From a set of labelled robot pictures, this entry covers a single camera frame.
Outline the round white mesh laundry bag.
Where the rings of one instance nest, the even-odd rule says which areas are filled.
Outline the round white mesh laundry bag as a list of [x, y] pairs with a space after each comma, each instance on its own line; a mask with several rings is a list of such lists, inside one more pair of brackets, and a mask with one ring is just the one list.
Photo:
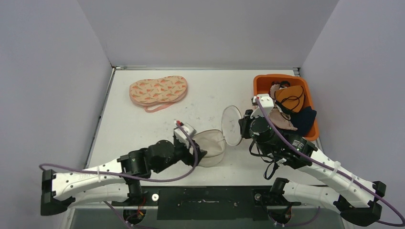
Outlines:
[[223, 110], [221, 129], [210, 129], [197, 133], [193, 140], [205, 150], [206, 155], [200, 160], [200, 167], [213, 167], [219, 164], [227, 146], [237, 146], [241, 143], [240, 125], [242, 118], [240, 110], [230, 105]]

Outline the floral mesh laundry bag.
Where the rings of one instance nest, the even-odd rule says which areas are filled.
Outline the floral mesh laundry bag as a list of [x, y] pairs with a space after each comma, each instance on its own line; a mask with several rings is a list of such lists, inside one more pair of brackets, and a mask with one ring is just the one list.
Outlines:
[[130, 100], [147, 113], [170, 107], [181, 101], [187, 92], [187, 80], [178, 75], [139, 80], [129, 86]]

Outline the beige pink lace bra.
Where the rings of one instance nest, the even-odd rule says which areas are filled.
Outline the beige pink lace bra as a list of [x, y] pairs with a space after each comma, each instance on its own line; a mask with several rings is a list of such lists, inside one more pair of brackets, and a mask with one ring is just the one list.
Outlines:
[[273, 108], [269, 113], [270, 121], [278, 128], [290, 131], [297, 131], [297, 128], [291, 123], [290, 116]]

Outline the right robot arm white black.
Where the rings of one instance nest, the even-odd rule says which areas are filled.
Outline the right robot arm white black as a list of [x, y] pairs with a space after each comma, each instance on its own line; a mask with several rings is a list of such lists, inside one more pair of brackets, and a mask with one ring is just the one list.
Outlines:
[[367, 181], [344, 169], [338, 161], [328, 158], [305, 138], [272, 127], [263, 115], [252, 116], [247, 110], [238, 120], [240, 134], [251, 139], [256, 156], [269, 158], [277, 170], [288, 166], [324, 183], [324, 187], [303, 185], [278, 177], [267, 199], [277, 205], [308, 203], [337, 212], [357, 226], [369, 226], [381, 218], [386, 185], [381, 181]]

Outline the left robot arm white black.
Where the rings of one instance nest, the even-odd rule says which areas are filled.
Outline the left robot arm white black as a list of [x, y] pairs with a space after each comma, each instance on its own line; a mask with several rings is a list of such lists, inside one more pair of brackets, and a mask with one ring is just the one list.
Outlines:
[[195, 167], [206, 154], [195, 141], [160, 140], [97, 167], [66, 173], [44, 170], [40, 215], [57, 215], [81, 203], [111, 201], [116, 206], [137, 205], [146, 194], [140, 181], [179, 161]]

